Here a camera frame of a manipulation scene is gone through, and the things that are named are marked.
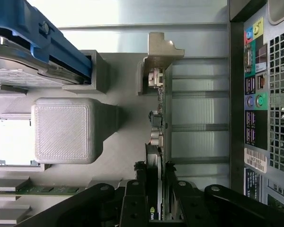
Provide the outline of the green RAM stick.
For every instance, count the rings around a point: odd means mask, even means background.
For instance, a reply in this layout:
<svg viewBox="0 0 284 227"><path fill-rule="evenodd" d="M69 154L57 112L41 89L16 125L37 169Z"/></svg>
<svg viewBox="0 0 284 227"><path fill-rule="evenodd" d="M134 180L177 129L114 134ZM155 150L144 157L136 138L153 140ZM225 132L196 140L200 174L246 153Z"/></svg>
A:
<svg viewBox="0 0 284 227"><path fill-rule="evenodd" d="M1 196L26 196L26 195L42 195L42 196L72 196L84 191L85 187L78 186L24 186L16 192L0 191Z"/></svg>

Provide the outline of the grey 3D-printed parts rack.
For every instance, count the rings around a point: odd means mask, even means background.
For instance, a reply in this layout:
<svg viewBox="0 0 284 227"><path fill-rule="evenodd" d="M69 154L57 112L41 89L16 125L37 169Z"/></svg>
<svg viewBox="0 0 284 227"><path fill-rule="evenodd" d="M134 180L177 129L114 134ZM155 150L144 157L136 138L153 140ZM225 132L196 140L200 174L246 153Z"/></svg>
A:
<svg viewBox="0 0 284 227"><path fill-rule="evenodd" d="M123 119L121 106L92 98L37 99L30 117L34 157L40 164L91 164L102 154L104 141L120 129ZM148 179L146 169L147 227L162 223L150 219ZM29 206L5 206L0 209L0 225L21 227L21 222L30 218L29 211Z"/></svg>

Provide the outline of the black open PC case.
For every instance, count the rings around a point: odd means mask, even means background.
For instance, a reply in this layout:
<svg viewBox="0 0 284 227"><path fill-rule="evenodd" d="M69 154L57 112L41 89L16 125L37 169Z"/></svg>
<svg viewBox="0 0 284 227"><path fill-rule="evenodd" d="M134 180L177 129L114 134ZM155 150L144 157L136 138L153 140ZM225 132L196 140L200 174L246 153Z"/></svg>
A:
<svg viewBox="0 0 284 227"><path fill-rule="evenodd" d="M228 0L230 187L246 227L284 227L284 0Z"/></svg>

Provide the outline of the silver CPU chip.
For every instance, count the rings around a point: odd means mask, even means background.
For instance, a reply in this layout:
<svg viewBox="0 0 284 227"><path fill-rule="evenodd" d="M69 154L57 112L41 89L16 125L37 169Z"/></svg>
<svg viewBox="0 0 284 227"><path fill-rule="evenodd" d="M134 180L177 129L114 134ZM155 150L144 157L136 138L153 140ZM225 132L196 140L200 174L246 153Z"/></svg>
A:
<svg viewBox="0 0 284 227"><path fill-rule="evenodd" d="M30 166L35 161L29 119L0 119L0 163Z"/></svg>

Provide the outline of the silver hard disk drive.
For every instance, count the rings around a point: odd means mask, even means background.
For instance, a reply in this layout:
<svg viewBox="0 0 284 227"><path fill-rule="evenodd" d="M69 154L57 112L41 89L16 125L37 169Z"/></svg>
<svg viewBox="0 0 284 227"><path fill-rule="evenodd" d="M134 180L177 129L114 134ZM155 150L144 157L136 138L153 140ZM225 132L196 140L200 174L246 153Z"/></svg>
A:
<svg viewBox="0 0 284 227"><path fill-rule="evenodd" d="M21 43L0 35L0 85L62 87L89 82L90 78L69 67L35 59Z"/></svg>

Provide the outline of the blue plastic disk caddy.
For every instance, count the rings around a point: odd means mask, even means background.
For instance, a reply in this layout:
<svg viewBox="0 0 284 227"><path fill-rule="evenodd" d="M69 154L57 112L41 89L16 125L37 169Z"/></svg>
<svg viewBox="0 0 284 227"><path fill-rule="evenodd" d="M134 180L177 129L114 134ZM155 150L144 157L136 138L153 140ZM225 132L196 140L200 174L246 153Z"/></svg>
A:
<svg viewBox="0 0 284 227"><path fill-rule="evenodd" d="M27 0L0 0L0 35L21 43L42 62L54 61L90 78L92 61Z"/></svg>

